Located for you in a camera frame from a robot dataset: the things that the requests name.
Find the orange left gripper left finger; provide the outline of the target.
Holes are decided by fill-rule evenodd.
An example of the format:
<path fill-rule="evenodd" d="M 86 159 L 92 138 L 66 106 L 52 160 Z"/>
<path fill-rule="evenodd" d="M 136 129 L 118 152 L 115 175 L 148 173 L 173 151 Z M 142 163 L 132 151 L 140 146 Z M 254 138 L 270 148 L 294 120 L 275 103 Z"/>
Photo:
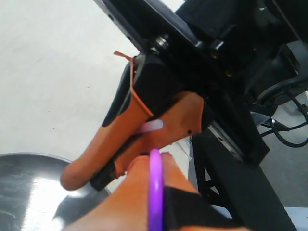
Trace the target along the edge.
<path fill-rule="evenodd" d="M 66 231 L 148 230 L 149 156 L 137 157 L 118 188 Z"/>

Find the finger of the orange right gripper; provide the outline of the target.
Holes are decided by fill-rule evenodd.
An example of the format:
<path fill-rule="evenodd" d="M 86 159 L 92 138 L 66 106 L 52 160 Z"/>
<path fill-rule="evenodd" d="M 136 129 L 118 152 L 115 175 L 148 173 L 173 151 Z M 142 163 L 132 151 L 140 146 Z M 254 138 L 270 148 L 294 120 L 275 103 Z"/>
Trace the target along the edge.
<path fill-rule="evenodd" d="M 132 135 L 90 180 L 90 185 L 101 191 L 114 179 L 124 175 L 137 156 L 201 132 L 204 104 L 204 99 L 196 93 L 178 94 L 171 108 L 160 116 L 161 128 Z"/>
<path fill-rule="evenodd" d="M 175 76 L 155 55 L 130 59 L 102 125 L 83 154 L 65 167 L 62 186 L 77 190 L 87 184 L 143 123 L 171 106 L 179 90 Z"/>

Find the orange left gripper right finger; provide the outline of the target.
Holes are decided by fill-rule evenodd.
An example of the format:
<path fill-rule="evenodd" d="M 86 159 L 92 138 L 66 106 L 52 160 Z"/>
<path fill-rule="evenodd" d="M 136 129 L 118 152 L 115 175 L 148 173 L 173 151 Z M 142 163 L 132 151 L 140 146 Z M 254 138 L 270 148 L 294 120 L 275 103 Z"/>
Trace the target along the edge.
<path fill-rule="evenodd" d="M 162 153 L 165 231 L 242 231 L 201 197 L 170 153 Z"/>

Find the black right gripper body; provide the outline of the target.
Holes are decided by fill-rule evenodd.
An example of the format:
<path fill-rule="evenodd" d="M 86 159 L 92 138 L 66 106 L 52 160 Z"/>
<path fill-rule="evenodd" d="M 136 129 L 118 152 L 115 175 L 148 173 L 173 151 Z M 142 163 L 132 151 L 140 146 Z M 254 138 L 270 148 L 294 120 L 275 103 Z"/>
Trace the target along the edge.
<path fill-rule="evenodd" d="M 103 126 L 133 128 L 132 102 L 165 112 L 181 90 L 201 96 L 214 115 L 212 126 L 235 156 L 258 165 L 269 149 L 258 135 L 248 106 L 262 101 L 273 61 L 297 80 L 296 61 L 283 47 L 308 40 L 305 0 L 187 0 L 170 10 L 159 0 L 99 0 L 97 5 L 139 50 L 124 74 Z"/>

